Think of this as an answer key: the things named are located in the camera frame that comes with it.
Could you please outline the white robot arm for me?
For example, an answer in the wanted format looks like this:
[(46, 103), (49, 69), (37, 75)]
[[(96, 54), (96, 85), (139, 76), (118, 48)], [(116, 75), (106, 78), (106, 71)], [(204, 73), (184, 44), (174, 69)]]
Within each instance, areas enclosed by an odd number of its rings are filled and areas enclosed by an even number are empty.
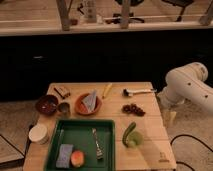
[(166, 127), (170, 127), (176, 117), (174, 107), (186, 99), (213, 114), (213, 88), (205, 84), (207, 78), (207, 67), (200, 62), (174, 68), (166, 74), (166, 86), (157, 94)]

